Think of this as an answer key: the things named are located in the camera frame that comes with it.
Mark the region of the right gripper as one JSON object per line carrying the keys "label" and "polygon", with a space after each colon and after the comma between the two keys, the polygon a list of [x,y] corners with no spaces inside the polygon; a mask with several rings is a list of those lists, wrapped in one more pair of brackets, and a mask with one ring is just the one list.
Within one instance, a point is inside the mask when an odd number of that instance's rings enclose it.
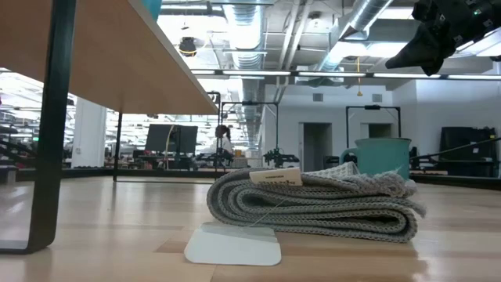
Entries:
{"label": "right gripper", "polygon": [[444,60],[478,36],[480,6],[430,6],[414,37],[386,63],[387,69],[420,67],[427,76],[437,74]]}

